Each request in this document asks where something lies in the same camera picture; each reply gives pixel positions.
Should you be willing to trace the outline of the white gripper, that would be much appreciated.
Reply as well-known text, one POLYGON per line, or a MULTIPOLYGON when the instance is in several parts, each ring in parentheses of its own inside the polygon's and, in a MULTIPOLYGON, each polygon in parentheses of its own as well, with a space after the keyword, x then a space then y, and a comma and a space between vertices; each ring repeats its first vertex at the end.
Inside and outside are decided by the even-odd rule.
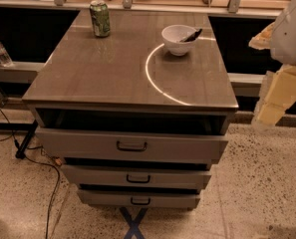
POLYGON ((266 74, 255 108, 256 124, 274 126, 296 102, 296 0, 290 1, 274 24, 252 37, 249 46, 256 50, 270 48, 274 60, 288 64, 266 74))

